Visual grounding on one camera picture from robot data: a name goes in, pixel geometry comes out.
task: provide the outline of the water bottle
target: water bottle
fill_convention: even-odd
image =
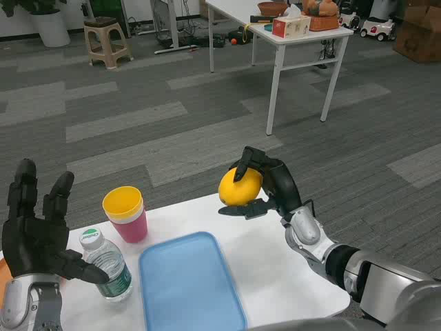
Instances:
[[[91,228],[80,236],[84,248],[83,258],[109,275],[106,284],[96,284],[99,292],[108,301],[121,302],[132,293],[132,275],[119,248],[104,238],[98,228]]]

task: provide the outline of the beige stool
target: beige stool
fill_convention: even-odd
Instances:
[[[116,30],[121,36],[122,45],[110,42],[110,32]],[[92,47],[90,33],[94,32],[101,44]],[[93,60],[100,60],[105,63],[107,69],[115,69],[116,61],[120,57],[129,57],[133,60],[132,52],[125,40],[121,26],[116,19],[110,17],[97,17],[93,21],[84,22],[85,43],[89,52],[89,64],[93,66]]]

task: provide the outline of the lemon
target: lemon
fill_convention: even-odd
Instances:
[[[236,168],[225,174],[219,184],[219,199],[225,205],[246,205],[259,194],[262,175],[255,169],[248,168],[245,176],[233,182]]]

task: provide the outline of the stacked cups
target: stacked cups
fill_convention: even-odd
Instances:
[[[103,200],[103,209],[116,231],[128,243],[137,243],[147,235],[144,200],[132,186],[110,191]]]

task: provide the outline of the white tabletop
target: white tabletop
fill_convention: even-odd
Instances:
[[[214,10],[221,12],[226,17],[233,19],[243,26],[249,23],[250,15],[261,15],[257,6],[262,0],[207,0],[207,4]],[[308,35],[302,38],[288,39],[280,38],[272,34],[272,32],[264,29],[264,24],[256,24],[249,27],[252,32],[258,36],[265,38],[276,45],[307,43],[310,41],[319,41],[323,39],[333,39],[350,36],[353,31],[343,27],[334,30],[326,30],[320,32],[309,31]]]
[[[134,292],[124,304],[105,302],[94,285],[79,280],[61,286],[65,331],[144,330],[138,257],[144,249],[185,234],[207,231],[218,240],[245,311],[248,326],[327,317],[349,305],[349,295],[309,269],[305,259],[285,242],[280,217],[273,211],[245,220],[217,213],[218,195],[169,205],[147,212],[149,234],[138,244],[125,243],[109,222],[98,224],[105,237],[124,254]],[[68,247],[82,252],[78,238],[85,228],[70,232]]]

